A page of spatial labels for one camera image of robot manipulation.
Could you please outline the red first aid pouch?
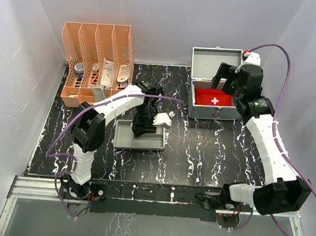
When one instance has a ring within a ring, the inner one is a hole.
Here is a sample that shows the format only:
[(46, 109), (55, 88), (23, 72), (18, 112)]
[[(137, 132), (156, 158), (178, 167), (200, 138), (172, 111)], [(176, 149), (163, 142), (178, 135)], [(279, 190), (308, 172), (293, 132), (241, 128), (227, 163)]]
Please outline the red first aid pouch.
[(219, 89), (196, 88), (195, 103), (207, 106), (232, 106), (232, 97)]

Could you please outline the grey plastic divided tray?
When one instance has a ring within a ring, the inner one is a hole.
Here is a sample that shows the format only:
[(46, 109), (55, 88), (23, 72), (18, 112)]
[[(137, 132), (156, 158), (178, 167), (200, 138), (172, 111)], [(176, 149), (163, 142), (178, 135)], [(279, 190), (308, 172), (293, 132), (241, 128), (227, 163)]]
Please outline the grey plastic divided tray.
[(157, 127), (157, 132), (136, 138), (132, 131), (132, 120), (119, 119), (115, 124), (113, 146), (116, 149), (163, 150), (165, 148), (165, 128)]

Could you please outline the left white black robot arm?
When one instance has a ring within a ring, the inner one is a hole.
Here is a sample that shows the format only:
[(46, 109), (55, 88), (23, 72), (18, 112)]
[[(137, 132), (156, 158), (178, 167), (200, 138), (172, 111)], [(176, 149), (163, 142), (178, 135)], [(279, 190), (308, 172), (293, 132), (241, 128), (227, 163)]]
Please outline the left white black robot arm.
[(158, 115), (157, 98), (135, 96), (128, 94), (163, 95), (163, 87), (153, 86), (144, 80), (135, 80), (127, 88), (103, 100), (105, 105), (91, 108), (83, 102), (78, 108), (76, 121), (70, 129), (74, 144), (73, 164), (70, 176), (65, 186), (73, 197), (86, 198), (90, 192), (91, 167), (96, 150), (104, 143), (106, 126), (125, 111), (136, 108), (133, 117), (132, 132), (136, 138), (157, 132), (154, 121)]

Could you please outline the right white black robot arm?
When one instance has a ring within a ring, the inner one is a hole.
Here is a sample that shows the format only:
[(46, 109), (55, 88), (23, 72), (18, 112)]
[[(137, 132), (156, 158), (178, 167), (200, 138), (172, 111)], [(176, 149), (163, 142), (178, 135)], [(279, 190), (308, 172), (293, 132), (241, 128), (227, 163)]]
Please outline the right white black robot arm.
[(221, 63), (212, 79), (214, 89), (225, 79), (222, 91), (234, 98), (236, 109), (254, 138), (265, 174), (264, 186), (224, 185), (218, 201), (226, 209), (244, 203), (260, 215), (298, 211), (311, 190), (282, 156), (284, 148), (276, 146), (279, 133), (273, 127), (275, 110), (269, 98), (261, 94), (263, 73), (263, 69), (254, 64), (237, 68)]

